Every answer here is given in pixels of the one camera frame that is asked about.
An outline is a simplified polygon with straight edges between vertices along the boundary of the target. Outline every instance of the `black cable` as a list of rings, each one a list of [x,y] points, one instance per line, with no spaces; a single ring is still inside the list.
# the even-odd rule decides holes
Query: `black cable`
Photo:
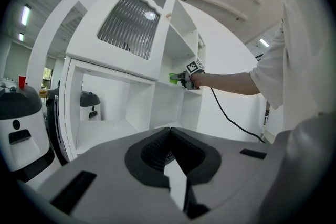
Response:
[[[240,127],[237,123],[235,123],[234,121],[230,120],[229,117],[225,114],[224,110],[222,109],[221,104],[219,103],[219,101],[218,101],[218,99],[217,99],[217,96],[215,95],[215,92],[214,92],[213,88],[210,88],[210,89],[212,90],[212,93],[214,94],[214,97],[215,97],[215,99],[216,99],[217,104],[219,105],[219,108],[221,109],[222,113],[223,113],[224,116],[227,118],[227,120],[230,121],[230,123],[236,125],[239,129],[241,129],[241,130],[244,131],[245,133],[250,134],[250,135],[253,135],[254,137],[258,138],[262,143],[265,143],[265,141],[263,141],[263,140],[259,137],[259,135],[256,135],[256,134],[254,134],[254,133],[250,133],[250,132],[246,131],[245,129],[243,129],[242,127]]]

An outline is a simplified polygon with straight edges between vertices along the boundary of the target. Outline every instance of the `window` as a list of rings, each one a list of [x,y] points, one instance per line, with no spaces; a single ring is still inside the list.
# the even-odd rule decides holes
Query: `window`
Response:
[[[44,87],[46,90],[50,89],[52,75],[53,75],[53,70],[45,67],[43,70],[41,86]]]

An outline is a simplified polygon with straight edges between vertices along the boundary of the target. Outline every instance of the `person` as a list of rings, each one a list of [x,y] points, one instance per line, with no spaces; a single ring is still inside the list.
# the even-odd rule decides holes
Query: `person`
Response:
[[[276,109],[283,129],[335,111],[334,21],[325,0],[281,0],[284,16],[269,49],[253,70],[239,74],[195,74],[196,87],[238,94],[261,93]]]

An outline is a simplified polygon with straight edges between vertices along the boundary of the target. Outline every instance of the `white t-shirt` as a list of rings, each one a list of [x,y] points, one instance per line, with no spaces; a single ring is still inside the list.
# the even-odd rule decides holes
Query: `white t-shirt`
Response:
[[[336,27],[325,0],[282,0],[284,19],[250,75],[283,129],[336,109]]]

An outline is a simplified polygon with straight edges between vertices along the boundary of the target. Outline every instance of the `red cup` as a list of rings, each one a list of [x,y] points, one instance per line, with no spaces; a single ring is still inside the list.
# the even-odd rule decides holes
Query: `red cup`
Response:
[[[19,87],[23,88],[25,86],[26,76],[19,76]]]

